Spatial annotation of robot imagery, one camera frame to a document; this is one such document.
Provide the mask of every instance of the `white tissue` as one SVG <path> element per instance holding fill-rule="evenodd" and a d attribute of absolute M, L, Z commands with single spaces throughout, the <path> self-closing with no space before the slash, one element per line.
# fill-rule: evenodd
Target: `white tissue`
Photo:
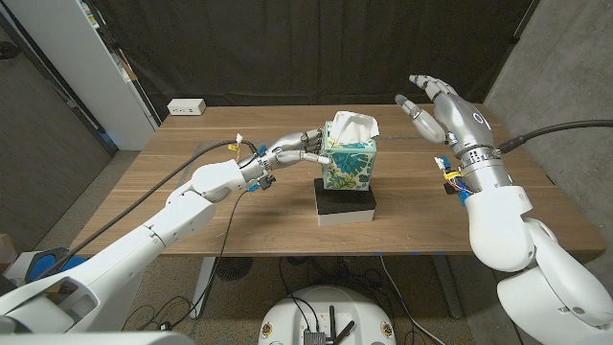
<path fill-rule="evenodd" d="M 339 111 L 329 129 L 329 138 L 336 144 L 364 143 L 379 135 L 379 126 L 372 116 Z"/>

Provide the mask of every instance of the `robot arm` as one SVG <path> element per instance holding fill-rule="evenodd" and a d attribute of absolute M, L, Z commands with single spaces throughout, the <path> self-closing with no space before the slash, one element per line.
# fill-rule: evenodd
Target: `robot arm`
<path fill-rule="evenodd" d="M 320 134 L 290 134 L 240 163 L 198 168 L 159 213 L 87 262 L 0 297 L 0 315 L 28 333 L 118 331 L 123 320 L 113 320 L 108 308 L 114 297 L 166 247 L 206 226 L 232 191 L 266 189 L 274 181 L 271 171 L 301 160 L 329 164 L 317 154 Z"/>
<path fill-rule="evenodd" d="M 545 224 L 522 218 L 533 206 L 524 189 L 513 186 L 486 118 L 447 83 L 428 76 L 410 80 L 434 102 L 436 120 L 401 95 L 397 103 L 426 139 L 444 142 L 461 161 L 453 175 L 469 192 L 465 206 L 477 258 L 508 272 L 537 264 L 498 285 L 507 314 L 545 344 L 611 343 L 613 300 Z"/>

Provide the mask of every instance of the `wall outlet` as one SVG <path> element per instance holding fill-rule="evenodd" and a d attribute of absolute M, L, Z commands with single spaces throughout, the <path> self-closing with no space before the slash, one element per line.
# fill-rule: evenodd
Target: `wall outlet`
<path fill-rule="evenodd" d="M 207 105 L 203 99 L 172 99 L 167 107 L 171 115 L 202 115 Z"/>

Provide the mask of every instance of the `gray wall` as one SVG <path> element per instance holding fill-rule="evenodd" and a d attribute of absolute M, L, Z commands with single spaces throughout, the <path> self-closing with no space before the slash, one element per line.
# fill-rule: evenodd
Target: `gray wall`
<path fill-rule="evenodd" d="M 612 3 L 540 1 L 486 99 L 512 134 L 613 119 Z M 613 247 L 613 128 L 553 133 L 524 149 Z M 587 266 L 613 293 L 613 249 Z"/>

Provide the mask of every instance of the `wooden table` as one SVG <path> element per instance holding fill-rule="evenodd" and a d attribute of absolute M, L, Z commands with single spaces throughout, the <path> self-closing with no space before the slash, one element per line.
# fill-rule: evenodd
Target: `wooden table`
<path fill-rule="evenodd" d="M 483 105 L 477 107 L 488 118 L 497 143 L 511 138 Z M 432 104 L 424 104 L 423 108 L 433 113 Z M 224 256 L 471 253 L 466 210 L 457 197 L 445 194 L 442 173 L 433 160 L 435 155 L 442 154 L 453 158 L 451 152 L 444 145 L 421 139 L 406 114 L 395 105 L 209 107 L 202 116 L 170 116 L 73 246 L 123 211 L 195 151 L 218 141 L 232 140 L 237 132 L 257 146 L 270 145 L 288 133 L 322 127 L 338 110 L 368 114 L 378 120 L 380 136 L 372 181 L 375 219 L 368 223 L 317 226 L 313 179 L 321 177 L 321 168 L 303 162 L 273 172 L 277 182 L 270 189 L 243 197 L 234 215 Z M 235 152 L 227 149 L 205 154 L 85 247 L 81 256 L 96 254 L 157 213 L 169 193 L 187 181 L 197 167 L 235 156 Z M 524 150 L 516 149 L 505 155 L 504 160 L 513 181 L 526 189 L 534 206 L 526 216 L 545 222 L 560 244 L 573 254 L 592 259 L 603 252 L 605 242 L 598 230 Z M 218 255 L 237 197 L 238 193 L 231 195 L 217 208 L 207 227 L 171 245 L 163 255 Z"/>

